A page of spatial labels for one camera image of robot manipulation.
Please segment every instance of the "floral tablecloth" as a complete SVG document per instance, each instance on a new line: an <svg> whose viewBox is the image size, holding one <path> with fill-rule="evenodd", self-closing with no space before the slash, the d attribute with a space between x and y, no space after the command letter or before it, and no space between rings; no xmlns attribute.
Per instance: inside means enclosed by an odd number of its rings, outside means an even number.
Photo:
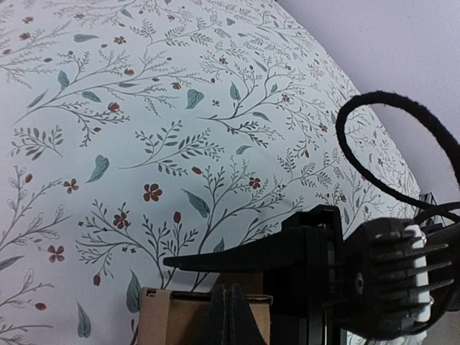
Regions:
<svg viewBox="0 0 460 345"><path fill-rule="evenodd" d="M213 282L163 257L413 214L344 160L357 90L272 0L0 0L0 78L0 344L135 344L141 286ZM418 195L370 109L347 135Z"/></svg>

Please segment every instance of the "flower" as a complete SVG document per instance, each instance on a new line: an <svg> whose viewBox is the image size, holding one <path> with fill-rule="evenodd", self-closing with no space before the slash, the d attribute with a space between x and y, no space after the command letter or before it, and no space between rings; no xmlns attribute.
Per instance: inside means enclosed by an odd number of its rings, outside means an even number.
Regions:
<svg viewBox="0 0 460 345"><path fill-rule="evenodd" d="M196 174L196 175L201 175L202 172L201 172L201 169L199 167L192 167L192 171Z"/></svg>
<svg viewBox="0 0 460 345"><path fill-rule="evenodd" d="M48 247L48 253L51 253L52 255L49 258L49 261L54 264L56 260L58 262L64 261L64 256L61 255L64 252L64 247L59 246L57 250L55 249L55 246L49 246Z"/></svg>
<svg viewBox="0 0 460 345"><path fill-rule="evenodd" d="M259 178L250 178L250 179L249 179L249 185L250 185L253 189L258 189L258 188L260 188L260 179L259 179Z"/></svg>
<svg viewBox="0 0 460 345"><path fill-rule="evenodd" d="M114 37L114 42L118 45L122 45L123 43L126 43L127 41L124 39L123 36L120 36L120 37Z"/></svg>
<svg viewBox="0 0 460 345"><path fill-rule="evenodd" d="M73 178L70 182L65 181L63 186L67 188L67 194L72 194L72 191L77 191L80 187L77 186L77 180Z"/></svg>
<svg viewBox="0 0 460 345"><path fill-rule="evenodd" d="M93 277L93 285L99 286L101 284L101 276L99 274L94 275Z"/></svg>
<svg viewBox="0 0 460 345"><path fill-rule="evenodd" d="M19 38L23 41L28 40L30 38L30 33L24 32L23 34L19 35Z"/></svg>
<svg viewBox="0 0 460 345"><path fill-rule="evenodd" d="M110 102L107 109L110 110L112 113L116 113L118 110L120 110L120 106L117 102Z"/></svg>
<svg viewBox="0 0 460 345"><path fill-rule="evenodd" d="M182 215L180 214L180 212L176 211L176 212L174 213L174 217L173 217L174 222L175 222L176 224L179 224L181 218L182 218Z"/></svg>
<svg viewBox="0 0 460 345"><path fill-rule="evenodd" d="M44 303L37 303L35 304L35 308L38 309L39 311L43 311L46 309L46 304Z"/></svg>
<svg viewBox="0 0 460 345"><path fill-rule="evenodd" d="M120 215L116 214L114 216L114 225L118 229L123 229L123 228L127 228L129 225L131 225L131 223L129 223L127 221L127 214L124 213L124 212L121 212Z"/></svg>
<svg viewBox="0 0 460 345"><path fill-rule="evenodd" d="M29 24L30 22L33 22L33 21L34 21L34 17L25 17L22 21L23 21L25 24Z"/></svg>
<svg viewBox="0 0 460 345"><path fill-rule="evenodd" d="M153 185L145 185L144 190L146 191L146 193L144 194L145 201L159 201L160 196L163 194L163 191L156 183L154 183Z"/></svg>

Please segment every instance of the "cardboard box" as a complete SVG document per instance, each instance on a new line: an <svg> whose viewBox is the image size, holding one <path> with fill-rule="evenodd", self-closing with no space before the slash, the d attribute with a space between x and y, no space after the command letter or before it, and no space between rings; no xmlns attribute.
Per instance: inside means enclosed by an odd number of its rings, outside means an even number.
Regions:
<svg viewBox="0 0 460 345"><path fill-rule="evenodd" d="M141 292L138 345L191 345L208 312L210 293L156 290ZM266 295L247 295L259 331L270 343L270 305Z"/></svg>

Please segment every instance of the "wall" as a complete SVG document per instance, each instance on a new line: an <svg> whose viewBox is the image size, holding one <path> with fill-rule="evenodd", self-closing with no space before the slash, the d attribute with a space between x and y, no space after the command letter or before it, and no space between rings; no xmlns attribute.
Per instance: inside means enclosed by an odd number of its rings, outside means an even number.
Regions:
<svg viewBox="0 0 460 345"><path fill-rule="evenodd" d="M460 139L460 1L278 0L328 51L361 92L394 91L427 106ZM460 200L449 161L410 115L374 108L422 191ZM460 344L460 313L425 344Z"/></svg>

